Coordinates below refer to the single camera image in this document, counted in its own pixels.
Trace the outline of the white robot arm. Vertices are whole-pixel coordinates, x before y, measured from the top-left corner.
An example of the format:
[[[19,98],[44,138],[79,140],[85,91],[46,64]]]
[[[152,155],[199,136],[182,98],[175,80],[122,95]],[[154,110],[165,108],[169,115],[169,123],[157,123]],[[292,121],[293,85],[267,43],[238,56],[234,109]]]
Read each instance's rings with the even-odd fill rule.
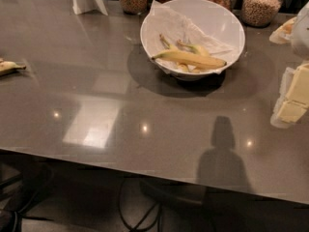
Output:
[[[283,73],[279,98],[270,118],[273,126],[287,129],[309,108],[309,2],[297,16],[273,31],[269,40],[275,44],[290,44],[293,53],[303,60],[295,69],[287,68]]]

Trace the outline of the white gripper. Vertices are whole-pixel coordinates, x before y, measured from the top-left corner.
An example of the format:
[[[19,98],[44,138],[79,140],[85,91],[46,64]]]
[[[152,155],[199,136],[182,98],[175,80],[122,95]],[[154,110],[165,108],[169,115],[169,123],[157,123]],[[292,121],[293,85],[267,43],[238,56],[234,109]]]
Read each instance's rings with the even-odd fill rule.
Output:
[[[305,114],[308,105],[309,64],[296,69],[287,68],[282,76],[279,98],[273,108],[270,123],[279,129],[287,129]]]

